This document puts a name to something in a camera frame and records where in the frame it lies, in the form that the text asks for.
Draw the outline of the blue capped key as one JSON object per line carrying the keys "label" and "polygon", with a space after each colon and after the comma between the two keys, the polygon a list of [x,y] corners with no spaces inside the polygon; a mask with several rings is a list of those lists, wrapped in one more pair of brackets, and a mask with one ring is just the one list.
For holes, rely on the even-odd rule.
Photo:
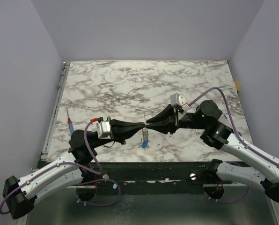
{"label": "blue capped key", "polygon": [[143,141],[139,146],[143,149],[147,149],[149,148],[149,141]]}

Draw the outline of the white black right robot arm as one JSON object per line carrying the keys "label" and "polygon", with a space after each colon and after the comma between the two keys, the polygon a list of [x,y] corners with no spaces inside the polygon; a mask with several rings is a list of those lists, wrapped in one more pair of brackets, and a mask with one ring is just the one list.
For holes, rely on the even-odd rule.
{"label": "white black right robot arm", "polygon": [[279,160],[259,148],[240,140],[234,129],[220,122],[222,111],[212,100],[203,101],[194,113],[181,114],[168,105],[161,113],[147,120],[146,127],[163,134],[173,134],[179,128],[202,129],[200,138],[209,147],[229,153],[248,164],[235,166],[213,159],[197,178],[209,183],[235,181],[260,188],[267,197],[279,203]]}

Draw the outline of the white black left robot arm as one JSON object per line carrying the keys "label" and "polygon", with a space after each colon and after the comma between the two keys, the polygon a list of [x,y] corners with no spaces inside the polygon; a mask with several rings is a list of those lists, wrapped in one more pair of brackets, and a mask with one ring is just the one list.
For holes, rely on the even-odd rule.
{"label": "white black left robot arm", "polygon": [[6,179],[0,214],[10,214],[13,220],[30,213],[37,200],[71,185],[88,185],[93,177],[104,181],[102,165],[95,148],[110,142],[125,144],[145,127],[143,122],[124,122],[116,119],[93,118],[84,130],[75,130],[70,148],[48,165],[29,175]]}

